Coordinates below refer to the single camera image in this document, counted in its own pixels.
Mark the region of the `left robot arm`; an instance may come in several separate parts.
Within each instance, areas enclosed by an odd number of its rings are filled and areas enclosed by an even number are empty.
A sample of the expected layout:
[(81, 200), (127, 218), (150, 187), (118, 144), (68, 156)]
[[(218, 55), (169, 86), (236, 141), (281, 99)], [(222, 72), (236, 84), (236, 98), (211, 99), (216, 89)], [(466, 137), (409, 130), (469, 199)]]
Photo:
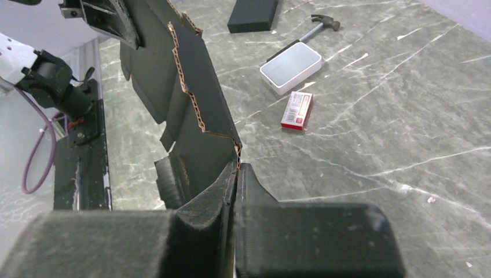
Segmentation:
[[(63, 1), (59, 4), (66, 19), (81, 18), (93, 30), (116, 38), (133, 49), (140, 39), (124, 1)], [(61, 58), (1, 34), (1, 92), (16, 89), (34, 98), (35, 108), (55, 108), (71, 120), (87, 117), (97, 104), (85, 91), (94, 68), (79, 80)]]

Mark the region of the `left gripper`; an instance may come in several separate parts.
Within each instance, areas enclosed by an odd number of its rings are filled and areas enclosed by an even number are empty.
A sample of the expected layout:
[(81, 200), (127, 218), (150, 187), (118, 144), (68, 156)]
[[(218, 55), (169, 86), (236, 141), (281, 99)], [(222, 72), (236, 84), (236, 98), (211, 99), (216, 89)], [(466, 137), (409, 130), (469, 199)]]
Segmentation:
[(95, 31), (138, 49), (140, 38), (122, 0), (63, 0), (59, 5), (65, 19), (82, 18)]

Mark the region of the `black flat box left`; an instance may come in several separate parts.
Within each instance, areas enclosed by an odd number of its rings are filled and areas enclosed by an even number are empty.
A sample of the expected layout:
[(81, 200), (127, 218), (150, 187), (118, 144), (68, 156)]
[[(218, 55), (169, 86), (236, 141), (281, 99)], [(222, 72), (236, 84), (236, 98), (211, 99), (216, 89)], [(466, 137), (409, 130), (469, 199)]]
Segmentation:
[(278, 0), (237, 0), (229, 21), (231, 34), (270, 31)]

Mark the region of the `hammer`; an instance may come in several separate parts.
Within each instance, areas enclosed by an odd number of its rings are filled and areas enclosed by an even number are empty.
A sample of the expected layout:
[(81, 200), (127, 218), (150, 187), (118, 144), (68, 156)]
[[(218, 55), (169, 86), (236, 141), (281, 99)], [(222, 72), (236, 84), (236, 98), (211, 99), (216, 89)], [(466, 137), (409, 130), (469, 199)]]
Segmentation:
[(280, 51), (269, 57), (266, 61), (269, 62), (270, 60), (274, 59), (277, 57), (279, 54), (282, 52), (286, 51), (288, 48), (293, 46), (296, 43), (299, 42), (306, 42), (311, 36), (313, 36), (315, 33), (317, 33), (319, 30), (323, 29), (332, 29), (333, 31), (338, 31), (340, 29), (340, 22), (335, 20), (333, 17), (323, 15), (323, 14), (312, 14), (310, 16), (311, 22), (317, 22), (317, 25), (309, 30), (307, 33), (305, 33), (303, 36), (301, 36), (299, 39), (289, 43), (287, 46), (283, 47)]

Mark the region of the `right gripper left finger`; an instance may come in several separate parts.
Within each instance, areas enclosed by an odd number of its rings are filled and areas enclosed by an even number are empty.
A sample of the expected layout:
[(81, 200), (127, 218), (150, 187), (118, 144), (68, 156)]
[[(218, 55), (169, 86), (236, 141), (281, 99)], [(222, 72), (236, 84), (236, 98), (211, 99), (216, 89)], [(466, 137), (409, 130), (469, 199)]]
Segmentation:
[(25, 228), (1, 276), (232, 277), (236, 177), (230, 162), (176, 210), (43, 213)]

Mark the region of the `red white small box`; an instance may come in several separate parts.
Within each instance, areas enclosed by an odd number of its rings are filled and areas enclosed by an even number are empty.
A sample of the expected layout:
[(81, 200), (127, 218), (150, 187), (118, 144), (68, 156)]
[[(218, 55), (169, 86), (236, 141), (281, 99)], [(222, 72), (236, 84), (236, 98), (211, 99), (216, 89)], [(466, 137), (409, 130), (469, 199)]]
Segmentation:
[(310, 115), (313, 94), (291, 92), (281, 119), (281, 127), (293, 130), (304, 130)]

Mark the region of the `white router box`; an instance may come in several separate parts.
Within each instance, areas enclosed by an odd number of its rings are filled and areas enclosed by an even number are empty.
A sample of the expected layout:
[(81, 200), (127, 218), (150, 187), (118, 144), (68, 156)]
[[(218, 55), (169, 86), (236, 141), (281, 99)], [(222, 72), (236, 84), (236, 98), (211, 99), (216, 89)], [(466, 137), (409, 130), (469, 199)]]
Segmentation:
[(267, 61), (259, 71), (266, 84), (281, 96), (320, 70), (322, 63), (319, 53), (303, 42), (296, 42)]

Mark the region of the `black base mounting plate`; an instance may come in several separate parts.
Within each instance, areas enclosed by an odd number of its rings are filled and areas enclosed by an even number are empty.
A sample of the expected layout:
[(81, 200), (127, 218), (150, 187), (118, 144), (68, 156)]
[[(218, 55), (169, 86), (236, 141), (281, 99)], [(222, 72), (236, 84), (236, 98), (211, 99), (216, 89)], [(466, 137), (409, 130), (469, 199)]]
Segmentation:
[(69, 126), (68, 136), (57, 141), (54, 161), (54, 210), (112, 210), (104, 102), (100, 85), (88, 81), (85, 93), (94, 107)]

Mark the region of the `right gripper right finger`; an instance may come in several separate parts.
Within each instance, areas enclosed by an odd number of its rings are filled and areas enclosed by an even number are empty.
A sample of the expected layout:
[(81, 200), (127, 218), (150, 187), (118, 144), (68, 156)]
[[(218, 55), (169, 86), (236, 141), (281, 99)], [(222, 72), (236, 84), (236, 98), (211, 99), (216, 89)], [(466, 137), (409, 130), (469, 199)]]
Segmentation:
[(388, 218), (375, 205), (281, 202), (248, 163), (237, 180), (238, 277), (405, 277)]

